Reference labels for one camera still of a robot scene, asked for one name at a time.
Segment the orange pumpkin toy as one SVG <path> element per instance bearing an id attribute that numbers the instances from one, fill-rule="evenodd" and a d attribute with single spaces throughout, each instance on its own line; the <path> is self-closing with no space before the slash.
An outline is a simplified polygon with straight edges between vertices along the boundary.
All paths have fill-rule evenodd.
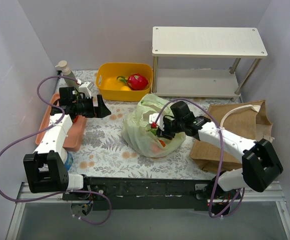
<path id="1" fill-rule="evenodd" d="M 165 142 L 164 142 L 163 140 L 159 139 L 159 142 L 161 143 L 161 145 L 162 145 L 163 147 L 166 146 L 166 144 L 165 144 Z"/>

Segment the red dragon fruit toy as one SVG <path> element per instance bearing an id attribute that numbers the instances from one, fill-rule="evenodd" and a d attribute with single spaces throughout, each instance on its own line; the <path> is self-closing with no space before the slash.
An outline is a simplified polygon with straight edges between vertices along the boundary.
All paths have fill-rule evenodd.
<path id="1" fill-rule="evenodd" d="M 138 73 L 132 74 L 129 77 L 118 76 L 116 80 L 125 83 L 134 91 L 142 91 L 146 89 L 147 85 L 149 84 L 147 78 Z"/>

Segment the green plastic grocery bag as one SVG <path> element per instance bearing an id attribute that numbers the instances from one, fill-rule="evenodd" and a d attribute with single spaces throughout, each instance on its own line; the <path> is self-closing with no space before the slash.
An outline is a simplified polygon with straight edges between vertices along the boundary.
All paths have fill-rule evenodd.
<path id="1" fill-rule="evenodd" d="M 155 136 L 148 129 L 149 115 L 159 113 L 168 100 L 154 94 L 146 94 L 137 104 L 135 110 L 128 114 L 123 121 L 122 137 L 137 153 L 149 158 L 162 158 L 175 151 L 186 140 L 184 133 L 177 133 L 169 140 Z"/>

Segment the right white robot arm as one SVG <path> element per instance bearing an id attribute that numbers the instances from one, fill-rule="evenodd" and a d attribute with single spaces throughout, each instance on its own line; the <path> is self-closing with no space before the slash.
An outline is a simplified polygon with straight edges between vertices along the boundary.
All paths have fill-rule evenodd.
<path id="1" fill-rule="evenodd" d="M 188 107 L 188 101 L 178 98 L 168 102 L 172 115 L 163 112 L 149 117 L 149 124 L 160 138 L 172 140 L 177 133 L 185 133 L 194 139 L 220 148 L 239 160 L 242 167 L 231 171 L 217 171 L 216 177 L 197 195 L 221 199 L 231 190 L 251 188 L 263 192 L 283 172 L 283 166 L 270 141 L 259 141 L 241 137 L 227 131 L 212 117 L 195 116 Z"/>

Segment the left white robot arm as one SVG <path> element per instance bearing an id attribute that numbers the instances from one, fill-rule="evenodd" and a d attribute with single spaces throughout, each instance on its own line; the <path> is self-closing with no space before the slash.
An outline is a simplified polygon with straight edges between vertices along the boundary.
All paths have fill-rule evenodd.
<path id="1" fill-rule="evenodd" d="M 93 98 L 74 87 L 61 87 L 59 98 L 53 102 L 49 117 L 49 129 L 32 154 L 24 157 L 23 163 L 32 193 L 73 191 L 80 200 L 86 200 L 91 188 L 84 183 L 80 174 L 68 172 L 72 157 L 64 147 L 68 132 L 77 117 L 105 118 L 111 114 L 102 96 L 97 95 L 97 105 Z"/>

